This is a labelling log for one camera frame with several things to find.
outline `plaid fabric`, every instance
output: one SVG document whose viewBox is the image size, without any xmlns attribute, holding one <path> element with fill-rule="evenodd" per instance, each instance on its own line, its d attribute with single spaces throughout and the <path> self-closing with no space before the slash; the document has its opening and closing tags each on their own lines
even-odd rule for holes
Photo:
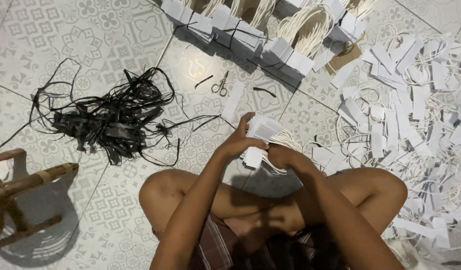
<svg viewBox="0 0 461 270">
<path fill-rule="evenodd" d="M 158 239 L 162 233 L 154 231 Z M 295 237 L 273 236 L 261 249 L 246 255 L 234 232 L 210 212 L 195 245 L 189 269 L 344 270 L 346 267 L 323 226 L 306 228 Z"/>
</svg>

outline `person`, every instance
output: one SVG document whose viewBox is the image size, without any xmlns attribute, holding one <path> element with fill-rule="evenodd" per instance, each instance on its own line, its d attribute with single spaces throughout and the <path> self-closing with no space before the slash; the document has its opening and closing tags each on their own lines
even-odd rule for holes
<svg viewBox="0 0 461 270">
<path fill-rule="evenodd" d="M 159 245 L 151 270 L 403 270 L 380 235 L 407 187 L 376 168 L 326 177 L 302 153 L 246 137 L 245 114 L 200 175 L 168 169 L 149 176 L 139 202 Z M 292 169 L 303 187 L 259 197 L 220 182 L 226 162 L 248 147 Z"/>
</svg>

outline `tangled black strings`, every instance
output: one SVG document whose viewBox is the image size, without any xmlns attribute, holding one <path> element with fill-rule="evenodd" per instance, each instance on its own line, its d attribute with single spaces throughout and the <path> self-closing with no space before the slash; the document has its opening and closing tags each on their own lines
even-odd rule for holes
<svg viewBox="0 0 461 270">
<path fill-rule="evenodd" d="M 46 134 L 62 134 L 62 137 L 67 135 L 75 138 L 80 151 L 85 152 L 86 145 L 89 145 L 91 150 L 95 150 L 96 146 L 103 148 L 111 165 L 121 164 L 122 157 L 131 159 L 136 158 L 137 154 L 139 154 L 143 159 L 155 165 L 174 166 L 179 160 L 181 140 L 179 138 L 177 144 L 170 141 L 169 137 L 173 129 L 205 118 L 209 119 L 197 128 L 192 128 L 191 133 L 217 118 L 232 126 L 220 115 L 201 115 L 190 119 L 183 109 L 183 96 L 180 95 L 182 101 L 179 103 L 176 98 L 176 95 L 179 94 L 175 93 L 168 76 L 163 70 L 156 67 L 147 69 L 140 76 L 124 70 L 126 82 L 115 86 L 107 94 L 74 99 L 74 82 L 82 68 L 81 65 L 78 64 L 79 69 L 71 83 L 63 81 L 52 82 L 65 61 L 78 64 L 75 60 L 66 58 L 57 66 L 47 83 L 39 88 L 33 97 L 29 121 L 1 144 L 0 148 L 11 141 L 23 128 L 33 122 L 38 122 L 47 132 L 36 131 Z M 152 76 L 156 73 L 164 75 L 170 92 L 162 93 L 154 84 Z M 69 85 L 71 88 L 70 93 L 56 94 L 46 91 L 50 86 L 56 84 Z M 70 98 L 70 103 L 62 107 L 54 107 L 55 101 L 62 98 Z M 174 100 L 181 108 L 186 120 L 179 123 L 174 123 L 167 119 L 161 122 L 154 121 L 162 114 L 162 107 Z M 42 110 L 42 102 L 47 104 L 50 111 L 44 112 L 47 111 L 45 108 L 44 111 Z M 147 145 L 146 139 L 148 138 L 156 138 L 156 142 L 152 145 Z M 164 139 L 167 141 L 166 149 L 177 148 L 177 158 L 173 164 L 157 163 L 147 159 L 143 154 L 143 150 L 156 147 Z"/>
</svg>

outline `hand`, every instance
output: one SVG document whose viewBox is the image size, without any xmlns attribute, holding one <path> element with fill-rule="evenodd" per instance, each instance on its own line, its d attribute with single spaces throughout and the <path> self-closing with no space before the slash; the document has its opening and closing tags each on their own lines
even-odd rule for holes
<svg viewBox="0 0 461 270">
<path fill-rule="evenodd" d="M 267 152 L 270 163 L 278 169 L 288 169 L 295 155 L 300 154 L 280 144 L 269 144 Z"/>
<path fill-rule="evenodd" d="M 232 133 L 225 142 L 219 146 L 216 152 L 222 153 L 226 158 L 235 156 L 244 152 L 247 148 L 253 146 L 262 150 L 269 148 L 269 145 L 266 144 L 263 140 L 256 138 L 246 137 L 246 130 L 249 128 L 247 122 L 254 116 L 254 112 L 248 112 L 242 116 L 239 122 L 239 126 Z"/>
</svg>

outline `brown cardboard piece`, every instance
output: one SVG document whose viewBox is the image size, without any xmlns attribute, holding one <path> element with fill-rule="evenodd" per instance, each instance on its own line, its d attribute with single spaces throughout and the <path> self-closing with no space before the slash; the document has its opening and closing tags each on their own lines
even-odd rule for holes
<svg viewBox="0 0 461 270">
<path fill-rule="evenodd" d="M 357 44 L 353 44 L 350 48 L 345 49 L 343 52 L 330 59 L 329 63 L 325 65 L 325 68 L 327 71 L 329 71 L 329 74 L 332 75 L 334 74 L 334 70 L 339 70 L 341 67 L 347 65 L 352 60 L 359 58 L 360 55 L 362 55 L 362 52 L 360 51 L 359 46 Z"/>
</svg>

